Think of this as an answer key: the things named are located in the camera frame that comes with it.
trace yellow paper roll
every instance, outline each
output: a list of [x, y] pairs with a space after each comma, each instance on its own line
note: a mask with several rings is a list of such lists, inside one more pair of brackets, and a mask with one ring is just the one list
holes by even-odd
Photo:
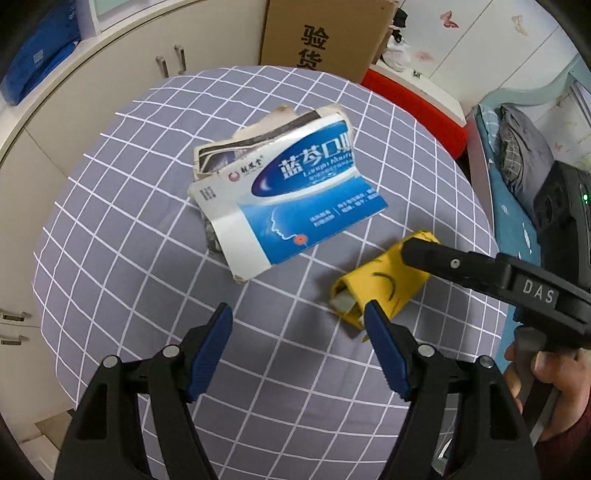
[[402, 245], [413, 237], [440, 243], [427, 230], [415, 232], [379, 257], [340, 277], [330, 291], [331, 304], [339, 316], [363, 330], [363, 308], [370, 300], [377, 300], [389, 318], [402, 310], [429, 278], [428, 273], [408, 267], [402, 261]]

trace cabinet door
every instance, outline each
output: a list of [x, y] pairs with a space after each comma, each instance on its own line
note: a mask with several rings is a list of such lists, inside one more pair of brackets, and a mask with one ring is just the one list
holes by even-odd
[[55, 360], [39, 328], [0, 325], [0, 338], [22, 342], [0, 344], [0, 411], [22, 441], [34, 432], [35, 422], [73, 405], [57, 380]]
[[30, 316], [22, 323], [0, 317], [0, 328], [40, 325], [31, 288], [33, 251], [66, 180], [22, 131], [0, 168], [0, 310]]
[[159, 18], [108, 44], [37, 109], [27, 131], [66, 175], [114, 120], [114, 113], [163, 79]]
[[202, 0], [161, 18], [168, 69], [181, 69], [175, 45], [184, 48], [187, 72], [259, 65], [267, 0]]

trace butterfly wall decal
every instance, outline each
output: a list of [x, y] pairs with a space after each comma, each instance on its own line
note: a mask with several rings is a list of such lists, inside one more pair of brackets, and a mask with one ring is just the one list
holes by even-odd
[[460, 28], [460, 26], [457, 23], [452, 21], [452, 11], [451, 10], [449, 12], [443, 14], [439, 18], [441, 18], [443, 20], [443, 26], [446, 28]]

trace cardboard box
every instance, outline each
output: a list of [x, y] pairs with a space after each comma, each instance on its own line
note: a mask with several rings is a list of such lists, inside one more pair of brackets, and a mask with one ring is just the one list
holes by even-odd
[[360, 83], [396, 8], [394, 0], [269, 0], [261, 64]]

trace gray pillow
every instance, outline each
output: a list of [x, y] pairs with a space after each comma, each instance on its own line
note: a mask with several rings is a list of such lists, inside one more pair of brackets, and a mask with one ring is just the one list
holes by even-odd
[[521, 154], [519, 172], [517, 175], [508, 175], [505, 182], [530, 219], [533, 219], [534, 199], [550, 172], [554, 156], [540, 131], [521, 110], [514, 105], [501, 105], [501, 117], [501, 138], [514, 139]]

